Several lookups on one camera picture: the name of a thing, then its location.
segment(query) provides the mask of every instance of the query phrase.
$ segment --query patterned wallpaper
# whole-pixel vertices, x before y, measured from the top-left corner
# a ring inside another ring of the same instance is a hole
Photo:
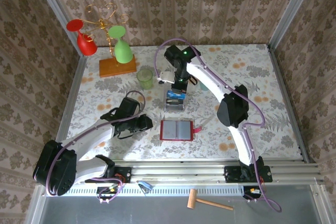
[[[46,0],[0,0],[0,223],[23,223],[78,54]]]
[[[173,37],[194,44],[267,44],[289,0],[59,0],[68,19],[96,20],[85,12],[95,4],[118,6],[128,14],[124,37],[132,45],[158,45]],[[97,45],[107,45],[103,32],[95,33]]]
[[[304,0],[276,56],[336,210],[336,0]]]

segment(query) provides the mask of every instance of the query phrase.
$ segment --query purple cable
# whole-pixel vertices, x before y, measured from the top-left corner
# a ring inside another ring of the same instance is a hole
[[[86,136],[87,134],[89,134],[90,132],[94,131],[94,130],[97,130],[105,125],[108,125],[108,124],[112,124],[112,123],[116,123],[116,122],[123,122],[123,121],[127,121],[129,119],[133,119],[135,117],[137,117],[145,108],[146,106],[146,98],[145,96],[140,92],[140,91],[137,91],[137,90],[131,90],[129,91],[125,97],[127,97],[130,93],[138,93],[142,96],[143,98],[143,106],[142,108],[139,110],[139,112],[133,116],[130,116],[129,118],[124,118],[124,119],[117,119],[117,120],[114,120],[114,121],[111,121],[111,122],[106,122],[106,123],[102,123],[100,125],[98,125],[97,127],[95,128],[91,128],[85,132],[83,132],[82,134],[80,134],[79,136],[77,136],[74,140],[72,140],[71,142],[69,142],[68,144],[66,144],[65,146],[63,146],[63,148],[56,154],[54,160],[52,161],[51,165],[50,165],[50,168],[49,168],[49,172],[48,172],[48,175],[47,175],[47,179],[46,179],[46,190],[47,190],[47,194],[49,196],[56,196],[56,194],[52,193],[50,191],[50,177],[51,177],[51,173],[55,167],[55,164],[58,160],[58,158],[60,157],[60,155],[69,147],[71,146],[72,144],[75,144],[78,140],[80,140],[82,137]]]
[[[262,122],[261,122],[261,123],[248,123],[248,122],[244,123],[244,124],[243,124],[243,133],[244,133],[244,135],[245,135],[245,137],[246,137],[248,148],[249,148],[250,151],[251,151],[251,156],[252,156],[252,161],[253,161],[253,164],[254,164],[254,169],[255,169],[255,172],[256,172],[256,178],[257,178],[258,186],[259,186],[259,189],[260,189],[261,194],[262,194],[262,196],[263,196],[263,198],[260,199],[260,200],[264,200],[264,201],[266,201],[266,203],[269,205],[269,207],[272,208],[274,211],[276,211],[276,212],[282,212],[282,208],[281,208],[281,206],[280,206],[278,203],[276,203],[274,200],[271,200],[271,199],[269,200],[269,199],[266,197],[264,190],[262,189],[261,182],[260,182],[260,178],[259,178],[259,173],[258,173],[258,169],[257,169],[257,162],[256,162],[255,154],[254,154],[254,149],[253,149],[251,139],[249,138],[249,136],[248,136],[248,132],[247,132],[247,129],[246,129],[246,126],[260,126],[260,127],[265,126],[265,116],[264,116],[264,114],[262,113],[261,109],[260,109],[260,108],[259,108],[253,101],[251,101],[251,100],[248,99],[247,97],[243,96],[242,94],[240,94],[239,92],[237,92],[237,91],[234,90],[233,88],[231,88],[225,81],[223,81],[223,80],[221,79],[221,77],[219,77],[218,75],[216,75],[215,73],[213,73],[213,72],[211,71],[211,69],[209,69],[209,68],[207,67],[207,65],[206,65],[205,62],[202,60],[201,56],[198,54],[198,52],[197,52],[196,49],[193,47],[193,45],[192,45],[190,42],[188,42],[187,40],[185,40],[185,39],[181,39],[181,38],[172,38],[172,39],[169,39],[169,40],[165,41],[164,43],[162,43],[162,44],[158,47],[158,49],[156,50],[155,55],[154,55],[154,69],[155,69],[155,73],[156,73],[157,78],[160,77],[159,72],[158,72],[158,70],[157,70],[157,68],[156,68],[156,58],[157,58],[157,56],[158,56],[158,53],[159,53],[159,51],[160,51],[161,49],[163,49],[163,47],[164,47],[167,43],[172,42],[172,41],[176,41],[176,40],[178,40],[178,41],[182,41],[182,42],[186,43],[188,46],[190,46],[190,48],[194,51],[196,57],[198,58],[199,62],[201,63],[201,65],[203,66],[203,68],[204,68],[208,73],[210,73],[210,74],[211,74],[211,75],[212,75],[218,82],[220,82],[221,84],[223,84],[224,87],[225,87],[226,89],[228,89],[229,91],[233,92],[235,95],[237,95],[237,96],[239,96],[240,98],[244,99],[244,100],[247,101],[248,103],[252,104],[252,106],[253,106],[253,107],[258,111],[258,113],[260,114]],[[273,202],[274,204],[276,204],[276,205],[279,207],[279,209],[276,209],[274,206],[272,206],[270,202]]]
[[[115,180],[118,181],[120,183],[120,187],[118,188],[117,192],[109,199],[109,201],[113,200],[114,198],[116,198],[116,196],[121,192],[121,190],[124,188],[124,183],[118,179],[118,178],[92,178],[92,180],[96,180],[96,181],[106,181],[106,180]],[[103,192],[106,189],[109,189],[110,187],[106,187],[105,189],[101,190],[98,198],[101,199],[101,195],[103,194]]]

